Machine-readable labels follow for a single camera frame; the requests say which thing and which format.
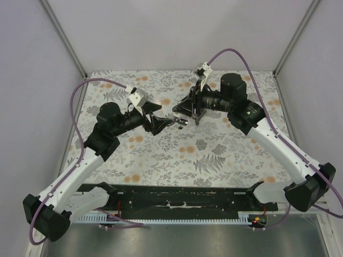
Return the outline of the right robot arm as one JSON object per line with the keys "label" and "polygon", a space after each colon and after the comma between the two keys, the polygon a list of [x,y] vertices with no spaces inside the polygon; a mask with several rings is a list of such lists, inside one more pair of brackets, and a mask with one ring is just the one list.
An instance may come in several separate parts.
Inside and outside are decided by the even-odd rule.
{"label": "right robot arm", "polygon": [[306,212],[329,190],[336,172],[334,166],[320,164],[276,128],[266,111],[248,99],[247,85],[239,74],[224,74],[219,90],[211,90],[198,80],[172,108],[177,114],[193,118],[196,124],[206,110],[225,112],[232,126],[256,140],[289,174],[288,182],[259,182],[251,186],[250,191],[260,203],[288,202]]}

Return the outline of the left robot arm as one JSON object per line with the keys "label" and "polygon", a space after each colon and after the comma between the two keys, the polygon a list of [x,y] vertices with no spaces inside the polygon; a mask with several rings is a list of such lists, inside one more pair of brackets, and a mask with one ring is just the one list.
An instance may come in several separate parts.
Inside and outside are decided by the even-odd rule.
{"label": "left robot arm", "polygon": [[121,113],[118,104],[108,102],[100,107],[92,133],[81,149],[80,156],[60,176],[37,196],[28,194],[23,200],[29,239],[37,230],[46,240],[59,240],[70,224],[91,210],[103,207],[117,190],[107,183],[100,183],[80,198],[73,197],[90,174],[100,167],[119,147],[118,136],[142,127],[153,135],[174,124],[170,118],[154,114],[161,106],[150,101]]}

